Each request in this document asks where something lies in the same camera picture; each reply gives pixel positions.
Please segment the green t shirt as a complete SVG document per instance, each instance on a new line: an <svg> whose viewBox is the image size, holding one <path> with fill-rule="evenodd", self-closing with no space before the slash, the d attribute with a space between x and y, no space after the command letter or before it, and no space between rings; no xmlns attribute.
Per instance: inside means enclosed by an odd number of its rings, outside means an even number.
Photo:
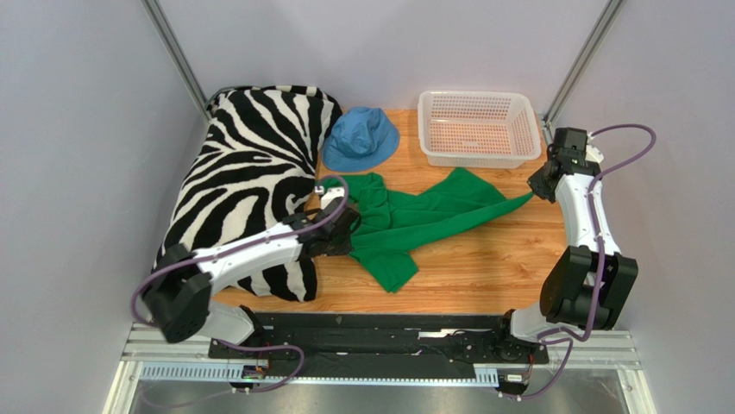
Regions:
<svg viewBox="0 0 735 414"><path fill-rule="evenodd" d="M460 167L419 194L392 190L374 172L328 175L319 184L347 187L349 201L361 215L349 256L389 293L401 290L418 273L412 251L511 214L533 198L531 192L507 198Z"/></svg>

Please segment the zebra striped pillow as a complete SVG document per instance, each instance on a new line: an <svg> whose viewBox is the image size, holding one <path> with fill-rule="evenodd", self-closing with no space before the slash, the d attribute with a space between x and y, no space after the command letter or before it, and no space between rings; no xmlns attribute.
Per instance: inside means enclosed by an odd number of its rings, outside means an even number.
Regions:
<svg viewBox="0 0 735 414"><path fill-rule="evenodd" d="M186 173L154 261L184 244L221 247L301 213L317 161L342 115L316 86L239 86L208 103L210 122Z"/></svg>

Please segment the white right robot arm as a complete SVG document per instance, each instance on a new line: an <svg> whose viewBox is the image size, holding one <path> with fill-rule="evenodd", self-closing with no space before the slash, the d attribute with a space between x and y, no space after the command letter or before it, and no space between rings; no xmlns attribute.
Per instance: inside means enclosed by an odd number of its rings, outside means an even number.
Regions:
<svg viewBox="0 0 735 414"><path fill-rule="evenodd" d="M555 333L578 341L610 330L638 276L606 222L598 159L584 129L559 128L547 160L528 180L532 193L562 210L567 247L543 283L539 300L508 313L511 338L540 343Z"/></svg>

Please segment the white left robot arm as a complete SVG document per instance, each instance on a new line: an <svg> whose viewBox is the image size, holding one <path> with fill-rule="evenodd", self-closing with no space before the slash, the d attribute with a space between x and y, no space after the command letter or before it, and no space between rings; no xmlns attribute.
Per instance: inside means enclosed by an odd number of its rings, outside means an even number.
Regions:
<svg viewBox="0 0 735 414"><path fill-rule="evenodd" d="M287 217L257 235L217 248L188 250L179 244L135 291L131 304L145 304L151 324L169 343L207 336L220 343L242 345L256 331L254 316L243 307L213 300L229 285L268 268L304 258L345 255L361 225L352 205L337 201L324 210Z"/></svg>

